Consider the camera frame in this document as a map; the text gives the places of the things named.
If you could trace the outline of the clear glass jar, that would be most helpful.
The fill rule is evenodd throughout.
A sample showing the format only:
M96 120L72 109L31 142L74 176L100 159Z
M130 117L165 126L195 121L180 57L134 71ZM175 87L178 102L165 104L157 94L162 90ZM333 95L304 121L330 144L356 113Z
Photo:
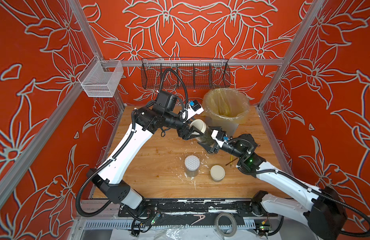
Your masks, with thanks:
M200 135L199 137L197 137L197 141L198 142L201 142L201 143L205 143L205 144L211 144L213 139L211 137L211 133L212 133L212 130L207 128L207 131L204 135Z

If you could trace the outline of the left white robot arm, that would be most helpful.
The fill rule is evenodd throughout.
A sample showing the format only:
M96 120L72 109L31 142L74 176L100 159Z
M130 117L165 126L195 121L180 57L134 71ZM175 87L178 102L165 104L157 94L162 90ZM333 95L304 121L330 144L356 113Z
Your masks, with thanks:
M183 140L200 138L208 126L203 120L192 117L183 120L183 114L174 114L161 108L141 107L133 110L132 122L126 135L107 160L97 169L90 169L80 194L93 183L108 197L108 204L123 204L132 210L140 210L144 198L123 180L124 174L142 146L158 129L175 129Z

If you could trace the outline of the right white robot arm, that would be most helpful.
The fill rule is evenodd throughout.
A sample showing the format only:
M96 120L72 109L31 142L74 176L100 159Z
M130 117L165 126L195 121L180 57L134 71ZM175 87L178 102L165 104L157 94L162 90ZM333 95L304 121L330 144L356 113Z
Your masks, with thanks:
M276 168L256 154L258 144L250 134L229 138L221 128L212 128L197 130L195 135L208 153L222 150L238 158L237 168L243 174L269 183L290 197L283 199L259 191L251 199L253 215L277 214L308 226L323 240L337 239L347 214L333 190L309 185Z

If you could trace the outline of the translucent ribbed trash bin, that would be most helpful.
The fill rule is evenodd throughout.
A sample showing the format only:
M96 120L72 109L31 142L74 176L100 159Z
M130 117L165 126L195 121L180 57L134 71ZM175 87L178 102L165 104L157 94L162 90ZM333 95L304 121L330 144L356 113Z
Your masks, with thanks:
M209 127L221 127L226 132L228 137L232 137L239 124L244 123L243 120L232 120L232 119L216 119L212 117L206 117L205 122Z

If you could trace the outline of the yellow pencil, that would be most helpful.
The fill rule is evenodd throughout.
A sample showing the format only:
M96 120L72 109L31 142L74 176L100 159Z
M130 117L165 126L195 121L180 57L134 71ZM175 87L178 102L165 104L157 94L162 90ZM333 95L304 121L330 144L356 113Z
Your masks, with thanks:
M231 167L232 167L232 165L233 165L233 164L232 164L232 161L233 161L233 160L234 160L234 156L231 156L231 160L230 160L230 163L229 163L229 164L230 164L230 168L231 168Z

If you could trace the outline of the glass jar beige lid front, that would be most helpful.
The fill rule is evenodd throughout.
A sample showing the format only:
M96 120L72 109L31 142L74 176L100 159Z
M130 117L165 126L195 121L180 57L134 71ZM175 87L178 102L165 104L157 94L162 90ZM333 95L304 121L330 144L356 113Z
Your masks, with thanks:
M220 165L214 165L210 169L211 179L215 182L220 182L225 178L225 169Z

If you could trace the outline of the glass jar patterned lid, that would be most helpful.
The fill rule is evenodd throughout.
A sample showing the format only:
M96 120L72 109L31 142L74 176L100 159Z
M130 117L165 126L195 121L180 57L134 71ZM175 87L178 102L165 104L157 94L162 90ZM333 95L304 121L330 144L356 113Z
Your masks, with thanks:
M185 170L189 177L195 177L199 173L200 159L196 156L187 156L185 158Z

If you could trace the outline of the clear tape roll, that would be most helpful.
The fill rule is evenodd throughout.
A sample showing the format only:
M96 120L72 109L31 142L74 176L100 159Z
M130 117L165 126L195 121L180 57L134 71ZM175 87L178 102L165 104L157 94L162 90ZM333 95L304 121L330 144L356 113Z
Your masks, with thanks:
M238 224L230 213L219 213L214 221L214 230L222 240L233 237L238 230Z

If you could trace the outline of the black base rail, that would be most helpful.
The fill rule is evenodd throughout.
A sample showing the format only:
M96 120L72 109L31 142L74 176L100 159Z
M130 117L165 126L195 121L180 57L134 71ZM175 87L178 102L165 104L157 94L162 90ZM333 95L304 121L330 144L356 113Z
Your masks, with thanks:
M251 199L150 198L146 199L145 207L172 215L225 212L240 217L256 217L251 210Z

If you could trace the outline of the clear plastic wall basket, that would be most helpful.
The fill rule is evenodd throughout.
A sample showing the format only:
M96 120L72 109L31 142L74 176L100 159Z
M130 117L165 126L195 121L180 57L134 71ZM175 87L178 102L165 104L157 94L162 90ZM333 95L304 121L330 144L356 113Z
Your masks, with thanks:
M78 76L78 81L88 97L111 98L123 75L121 61L102 61L94 55Z

